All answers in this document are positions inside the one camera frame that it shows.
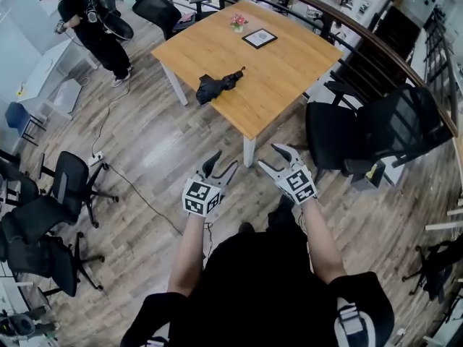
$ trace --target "power outlet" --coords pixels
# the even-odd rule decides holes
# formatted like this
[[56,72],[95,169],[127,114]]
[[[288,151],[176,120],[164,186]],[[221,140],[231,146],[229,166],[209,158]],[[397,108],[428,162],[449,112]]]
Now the power outlet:
[[100,160],[103,160],[103,158],[103,152],[100,150],[98,153],[95,153],[95,157],[88,158],[88,167],[94,166],[100,162]]

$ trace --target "blue chair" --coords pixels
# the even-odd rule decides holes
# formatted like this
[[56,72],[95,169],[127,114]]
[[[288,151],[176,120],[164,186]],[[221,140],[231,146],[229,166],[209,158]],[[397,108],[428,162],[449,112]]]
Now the blue chair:
[[30,122],[39,126],[43,131],[46,131],[45,128],[41,126],[42,121],[40,119],[29,114],[21,103],[15,102],[11,102],[9,104],[8,109],[5,112],[5,119],[7,119],[8,127],[16,129],[21,138],[38,147],[38,144],[33,141],[34,138],[27,134],[26,131]]

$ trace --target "black shoe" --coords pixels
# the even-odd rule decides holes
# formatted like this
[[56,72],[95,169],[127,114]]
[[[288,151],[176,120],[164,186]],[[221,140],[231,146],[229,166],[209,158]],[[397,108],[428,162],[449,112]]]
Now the black shoe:
[[283,194],[280,198],[280,202],[278,203],[277,209],[284,208],[287,210],[292,210],[293,207],[294,207],[294,202],[290,200],[286,195]]
[[255,230],[250,223],[242,223],[239,226],[238,233],[255,233]]

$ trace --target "white cube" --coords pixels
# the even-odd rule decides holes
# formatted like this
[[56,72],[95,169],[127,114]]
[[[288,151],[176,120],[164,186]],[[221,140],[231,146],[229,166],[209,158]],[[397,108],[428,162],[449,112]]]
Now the white cube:
[[221,189],[188,179],[182,193],[183,209],[205,217],[220,203]]
[[283,194],[298,205],[317,194],[312,174],[307,166],[300,166],[290,175],[275,182]]

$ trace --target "framed paper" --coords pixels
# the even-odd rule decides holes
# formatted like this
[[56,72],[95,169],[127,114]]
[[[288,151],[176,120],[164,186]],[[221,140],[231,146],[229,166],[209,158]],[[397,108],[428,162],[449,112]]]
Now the framed paper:
[[243,36],[242,39],[249,43],[256,49],[262,48],[263,46],[275,41],[277,37],[273,34],[261,28],[260,30],[254,31],[249,35]]

